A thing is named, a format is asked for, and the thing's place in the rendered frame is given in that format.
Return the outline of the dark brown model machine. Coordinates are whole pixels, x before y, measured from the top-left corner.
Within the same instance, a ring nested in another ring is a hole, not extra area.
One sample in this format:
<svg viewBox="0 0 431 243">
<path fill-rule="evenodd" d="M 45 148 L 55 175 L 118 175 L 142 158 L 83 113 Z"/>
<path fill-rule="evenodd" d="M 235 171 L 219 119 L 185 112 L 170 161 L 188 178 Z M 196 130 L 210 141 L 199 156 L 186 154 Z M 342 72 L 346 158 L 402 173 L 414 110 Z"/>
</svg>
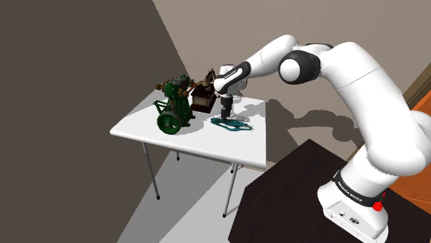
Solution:
<svg viewBox="0 0 431 243">
<path fill-rule="evenodd" d="M 191 92 L 191 110 L 201 113 L 211 112 L 216 101 L 215 89 L 213 87 L 215 78 L 216 72 L 211 68 L 204 79 L 196 84 L 196 87 Z"/>
</svg>

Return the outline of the black robot stand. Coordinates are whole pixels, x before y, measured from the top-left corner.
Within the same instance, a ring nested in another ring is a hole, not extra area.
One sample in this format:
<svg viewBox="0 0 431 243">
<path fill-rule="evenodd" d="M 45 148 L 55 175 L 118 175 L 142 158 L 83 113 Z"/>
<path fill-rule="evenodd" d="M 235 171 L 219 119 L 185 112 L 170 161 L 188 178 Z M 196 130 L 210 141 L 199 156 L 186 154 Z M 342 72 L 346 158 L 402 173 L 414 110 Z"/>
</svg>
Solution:
<svg viewBox="0 0 431 243">
<path fill-rule="evenodd" d="M 323 215 L 318 187 L 344 159 L 308 139 L 246 186 L 230 243 L 361 243 Z M 385 243 L 430 243 L 431 214 L 387 189 Z"/>
</svg>

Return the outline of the orange wooden furniture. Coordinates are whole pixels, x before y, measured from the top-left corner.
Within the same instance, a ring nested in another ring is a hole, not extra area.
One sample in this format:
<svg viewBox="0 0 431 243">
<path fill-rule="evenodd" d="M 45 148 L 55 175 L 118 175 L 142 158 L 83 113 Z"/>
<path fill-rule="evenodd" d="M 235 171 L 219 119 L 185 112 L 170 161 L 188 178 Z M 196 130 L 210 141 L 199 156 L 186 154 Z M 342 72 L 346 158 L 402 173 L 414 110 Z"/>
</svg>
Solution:
<svg viewBox="0 0 431 243">
<path fill-rule="evenodd" d="M 404 97 L 412 110 L 431 116 L 431 62 L 404 92 Z M 401 177 L 390 188 L 431 214 L 431 164 L 415 176 Z"/>
</svg>

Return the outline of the teal flat openwork object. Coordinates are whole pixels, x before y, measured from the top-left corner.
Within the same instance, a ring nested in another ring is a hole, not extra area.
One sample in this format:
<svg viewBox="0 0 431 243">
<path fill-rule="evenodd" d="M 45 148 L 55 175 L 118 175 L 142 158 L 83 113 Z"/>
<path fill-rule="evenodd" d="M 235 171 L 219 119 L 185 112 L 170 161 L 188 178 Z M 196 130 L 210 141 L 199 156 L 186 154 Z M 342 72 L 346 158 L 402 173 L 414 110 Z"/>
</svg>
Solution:
<svg viewBox="0 0 431 243">
<path fill-rule="evenodd" d="M 212 117 L 210 122 L 216 126 L 233 132 L 253 129 L 250 125 L 236 119 L 222 119 L 220 117 Z"/>
</svg>

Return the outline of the green model steam engine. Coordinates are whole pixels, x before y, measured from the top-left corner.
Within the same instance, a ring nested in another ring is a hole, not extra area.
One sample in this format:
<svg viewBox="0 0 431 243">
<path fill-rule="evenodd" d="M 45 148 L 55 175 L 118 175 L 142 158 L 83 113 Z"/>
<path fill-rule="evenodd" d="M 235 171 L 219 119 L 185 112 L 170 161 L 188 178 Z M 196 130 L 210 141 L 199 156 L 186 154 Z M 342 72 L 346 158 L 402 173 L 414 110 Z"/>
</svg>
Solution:
<svg viewBox="0 0 431 243">
<path fill-rule="evenodd" d="M 167 101 L 153 102 L 159 113 L 157 126 L 163 133 L 174 135 L 181 128 L 189 127 L 189 121 L 195 119 L 189 103 L 189 93 L 194 88 L 194 80 L 186 75 L 174 77 L 155 86 L 155 89 L 167 98 Z"/>
</svg>

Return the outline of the white folding table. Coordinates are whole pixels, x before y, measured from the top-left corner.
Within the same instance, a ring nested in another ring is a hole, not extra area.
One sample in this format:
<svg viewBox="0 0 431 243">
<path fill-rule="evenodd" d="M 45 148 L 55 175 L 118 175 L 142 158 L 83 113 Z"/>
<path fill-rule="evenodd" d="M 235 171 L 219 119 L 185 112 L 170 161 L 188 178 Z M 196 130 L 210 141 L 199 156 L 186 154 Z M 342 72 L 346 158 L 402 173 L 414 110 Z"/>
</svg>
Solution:
<svg viewBox="0 0 431 243">
<path fill-rule="evenodd" d="M 157 126 L 159 115 L 154 101 L 165 101 L 158 90 L 152 91 L 127 116 L 122 118 L 110 134 L 142 143 L 151 177 L 155 174 L 147 146 L 153 144 L 183 153 L 230 162 L 237 170 L 240 165 L 266 169 L 266 103 L 260 99 L 236 97 L 234 118 L 246 123 L 251 130 L 230 131 L 211 123 L 218 117 L 221 105 L 214 103 L 211 113 L 196 113 L 190 126 L 175 135 L 163 133 Z"/>
</svg>

